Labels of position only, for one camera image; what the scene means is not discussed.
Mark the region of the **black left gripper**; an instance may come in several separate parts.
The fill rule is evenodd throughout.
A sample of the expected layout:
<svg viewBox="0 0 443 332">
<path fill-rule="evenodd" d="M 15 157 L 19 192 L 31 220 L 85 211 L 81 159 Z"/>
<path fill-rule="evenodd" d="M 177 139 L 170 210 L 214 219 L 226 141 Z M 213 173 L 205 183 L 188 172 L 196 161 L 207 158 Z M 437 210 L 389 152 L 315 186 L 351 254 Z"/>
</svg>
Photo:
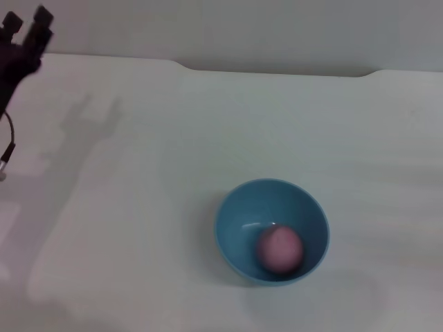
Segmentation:
<svg viewBox="0 0 443 332">
<path fill-rule="evenodd" d="M 12 44 L 13 36 L 23 24 L 14 12 L 9 11 L 1 24 L 1 117 L 20 84 L 41 66 L 41 58 L 53 36 L 51 24 L 54 16 L 43 6 L 35 11 L 33 22 L 22 44 Z"/>
</svg>

